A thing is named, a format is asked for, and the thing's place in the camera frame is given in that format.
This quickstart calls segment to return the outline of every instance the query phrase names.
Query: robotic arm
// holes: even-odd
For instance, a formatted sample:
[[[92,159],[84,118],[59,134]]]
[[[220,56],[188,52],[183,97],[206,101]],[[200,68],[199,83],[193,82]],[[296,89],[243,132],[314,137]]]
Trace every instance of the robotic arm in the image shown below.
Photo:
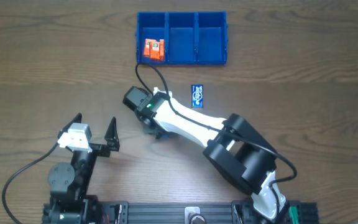
[[[124,96],[123,103],[128,106],[137,118],[147,125],[151,133],[160,138],[167,133],[180,134],[204,148],[203,154],[221,175],[237,189],[251,195],[254,209],[261,214],[263,222],[279,223],[288,211],[288,203],[277,187],[269,183],[275,180],[275,158],[268,152],[253,145],[244,143],[233,155],[230,148],[235,139],[221,134],[229,132],[252,142],[276,150],[242,117],[232,114],[228,119],[206,116],[191,110],[168,96],[164,91],[154,88],[150,95],[141,88],[132,87]],[[213,128],[217,132],[199,126],[177,115],[170,107],[168,99],[177,112]]]

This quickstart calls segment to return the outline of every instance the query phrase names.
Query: orange packet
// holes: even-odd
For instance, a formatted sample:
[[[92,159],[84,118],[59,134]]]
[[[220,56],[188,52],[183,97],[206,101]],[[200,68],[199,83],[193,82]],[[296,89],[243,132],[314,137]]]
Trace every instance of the orange packet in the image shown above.
[[[144,57],[150,57],[150,43],[152,41],[153,41],[153,39],[146,39],[144,41],[144,49],[143,49],[143,56]]]
[[[150,59],[160,60],[160,42],[151,41],[150,43]]]
[[[164,61],[164,40],[160,39],[160,61]]]

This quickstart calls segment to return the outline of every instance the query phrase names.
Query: wooden tabletop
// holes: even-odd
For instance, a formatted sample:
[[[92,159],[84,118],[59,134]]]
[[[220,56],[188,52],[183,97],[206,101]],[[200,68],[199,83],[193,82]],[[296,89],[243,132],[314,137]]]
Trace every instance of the wooden tabletop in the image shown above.
[[[103,143],[117,118],[120,151],[99,158],[89,194],[129,202],[230,202],[227,183],[185,138],[155,140],[122,104],[134,73],[137,11],[226,11],[225,66],[162,67],[173,96],[190,106],[204,85],[204,114],[245,117],[296,165],[279,184],[290,200],[317,202],[322,223],[358,222],[358,1],[0,0],[0,223],[6,180],[45,154],[78,112]],[[149,86],[161,81],[140,68]],[[51,156],[19,175],[7,202],[40,223]],[[290,174],[278,162],[278,176]]]

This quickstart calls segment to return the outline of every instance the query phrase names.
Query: blue tray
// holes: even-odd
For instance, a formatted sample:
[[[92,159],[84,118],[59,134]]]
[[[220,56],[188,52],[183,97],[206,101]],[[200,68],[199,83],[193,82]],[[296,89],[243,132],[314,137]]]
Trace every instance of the blue tray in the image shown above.
[[[163,62],[143,57],[145,39],[164,39]],[[225,64],[226,12],[138,12],[136,60],[170,65]]]

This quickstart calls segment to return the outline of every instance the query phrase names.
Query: cable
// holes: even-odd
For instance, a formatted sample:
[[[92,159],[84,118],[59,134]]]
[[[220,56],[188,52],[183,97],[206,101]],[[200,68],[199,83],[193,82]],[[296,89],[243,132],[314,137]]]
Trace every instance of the cable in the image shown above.
[[[162,74],[160,73],[160,71],[159,71],[156,67],[154,67],[154,66],[151,65],[151,64],[147,64],[147,63],[137,63],[136,66],[135,66],[136,76],[137,76],[137,78],[139,79],[139,81],[141,82],[141,84],[144,86],[144,88],[145,88],[146,90],[148,90],[148,91],[153,95],[153,93],[151,92],[150,88],[147,87],[147,85],[143,82],[143,80],[140,78],[140,76],[139,76],[139,74],[138,74],[138,72],[137,72],[137,67],[138,67],[140,64],[146,65],[146,66],[148,66],[148,67],[154,69],[154,71],[157,72],[157,74],[158,74],[159,77],[161,78],[162,84],[164,85],[165,92],[166,92],[166,93],[169,93],[167,83],[166,83],[164,77],[162,76]],[[276,201],[277,201],[277,202],[276,202],[276,206],[277,206],[277,214],[278,214],[278,211],[280,210],[280,209],[279,209],[279,208],[280,208],[280,200],[278,199],[278,195],[277,195],[276,191],[273,189],[273,186],[272,186],[272,185],[273,185],[273,184],[280,183],[280,182],[286,182],[286,181],[292,180],[292,179],[294,179],[294,178],[298,175],[298,171],[296,170],[296,168],[295,168],[295,166],[293,165],[293,163],[292,163],[291,161],[289,161],[286,157],[280,155],[280,154],[277,153],[277,152],[273,152],[272,150],[267,149],[266,147],[260,146],[260,145],[258,145],[258,144],[256,144],[256,143],[253,143],[253,142],[251,142],[251,141],[249,141],[249,140],[246,140],[245,138],[242,138],[242,137],[240,137],[240,136],[238,136],[238,135],[235,135],[235,134],[233,134],[233,133],[225,132],[225,131],[223,131],[223,130],[220,130],[220,129],[217,129],[217,128],[214,128],[214,127],[205,125],[205,124],[203,124],[203,123],[200,123],[200,122],[198,122],[198,121],[195,121],[195,120],[193,120],[193,119],[191,119],[191,118],[188,118],[188,117],[186,117],[186,116],[180,114],[180,113],[179,113],[177,110],[175,110],[174,107],[172,106],[171,98],[170,98],[169,94],[167,94],[167,95],[168,95],[168,104],[169,104],[169,106],[171,107],[171,110],[172,110],[176,115],[178,115],[179,117],[181,117],[181,118],[183,118],[183,119],[185,119],[185,120],[188,120],[188,121],[190,121],[190,122],[192,122],[192,123],[195,123],[195,124],[197,124],[197,125],[199,125],[199,126],[201,126],[201,127],[204,127],[204,128],[206,128],[206,129],[213,130],[213,131],[216,131],[216,132],[219,133],[219,134],[223,134],[223,135],[225,135],[225,136],[228,136],[228,137],[230,137],[230,138],[233,138],[233,140],[242,141],[242,142],[244,142],[244,143],[250,144],[251,146],[255,146],[256,148],[259,148],[259,149],[261,149],[261,150],[264,150],[265,152],[270,153],[270,154],[273,155],[274,157],[279,158],[279,159],[280,159],[281,161],[283,161],[286,165],[288,165],[288,167],[291,168],[291,170],[292,170],[292,172],[293,172],[293,175],[288,176],[288,177],[284,177],[284,178],[281,178],[281,179],[273,180],[273,181],[271,181],[271,182],[269,183],[269,185],[268,185],[268,186],[272,189],[272,192],[273,192],[273,194],[274,194],[274,196],[275,196],[275,198],[276,198]]]
[[[49,152],[47,152],[45,155],[43,155],[42,157],[36,159],[35,161],[27,164],[26,166],[24,166],[23,168],[19,169],[18,171],[16,171],[16,173],[14,173],[6,182],[4,189],[2,190],[2,204],[4,205],[5,211],[6,213],[9,215],[9,217],[16,223],[16,224],[22,224],[10,211],[10,209],[7,206],[6,203],[6,190],[7,187],[9,186],[9,184],[12,182],[12,180],[17,177],[21,172],[25,171],[26,169],[30,168],[31,166],[33,166],[34,164],[38,163],[39,161],[45,159],[46,157],[48,157],[58,146],[58,143],[56,142],[55,145],[49,150]]]

